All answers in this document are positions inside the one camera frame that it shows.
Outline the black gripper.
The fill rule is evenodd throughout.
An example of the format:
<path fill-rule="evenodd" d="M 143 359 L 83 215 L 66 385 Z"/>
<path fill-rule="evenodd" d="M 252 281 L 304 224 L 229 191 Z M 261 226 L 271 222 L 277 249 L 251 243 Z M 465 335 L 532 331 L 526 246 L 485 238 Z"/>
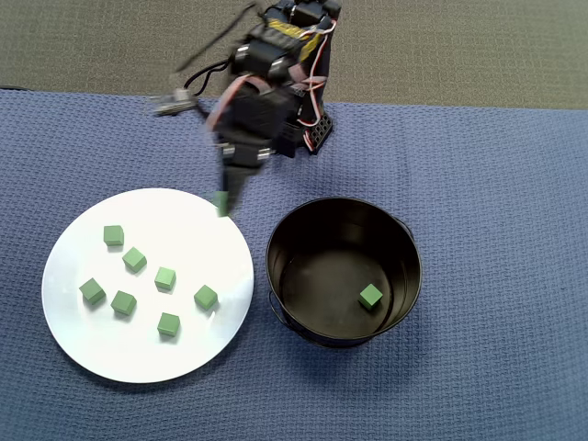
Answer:
<path fill-rule="evenodd" d="M 232 82 L 211 110 L 211 131 L 220 147 L 222 190 L 228 212 L 238 206 L 250 177 L 268 156 L 293 158 L 299 148 L 299 97 L 290 85 Z"/>

